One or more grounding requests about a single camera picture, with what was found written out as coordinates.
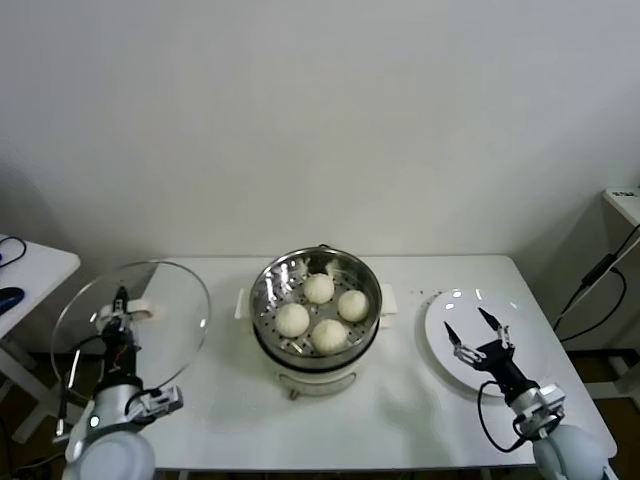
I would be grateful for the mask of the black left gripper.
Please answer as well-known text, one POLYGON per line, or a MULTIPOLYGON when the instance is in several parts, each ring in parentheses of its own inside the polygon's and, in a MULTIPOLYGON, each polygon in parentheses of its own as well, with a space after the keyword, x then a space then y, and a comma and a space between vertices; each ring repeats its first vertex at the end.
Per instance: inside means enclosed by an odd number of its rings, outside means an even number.
POLYGON ((108 305, 98 311, 97 330, 102 331, 105 345, 103 354, 103 384, 138 384, 136 372, 139 350, 131 329, 132 314, 129 312, 129 293, 125 287, 116 290, 108 305), (119 315, 120 327, 107 326, 119 315))

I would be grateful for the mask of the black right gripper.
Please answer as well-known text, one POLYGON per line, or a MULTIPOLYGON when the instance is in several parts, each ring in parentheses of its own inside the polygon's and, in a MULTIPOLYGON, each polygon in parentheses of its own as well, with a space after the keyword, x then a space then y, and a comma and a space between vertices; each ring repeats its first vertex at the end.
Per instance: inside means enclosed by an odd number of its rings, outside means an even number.
POLYGON ((514 363, 515 348, 511 342, 510 327, 503 325, 498 319, 482 307, 478 311, 496 333, 497 339, 477 349, 464 344, 454 329, 447 323, 444 326, 450 343, 453 346, 454 356, 465 364, 476 364, 478 371, 488 372, 497 382, 505 402, 512 404, 526 391, 538 388, 539 384, 527 378, 514 363))

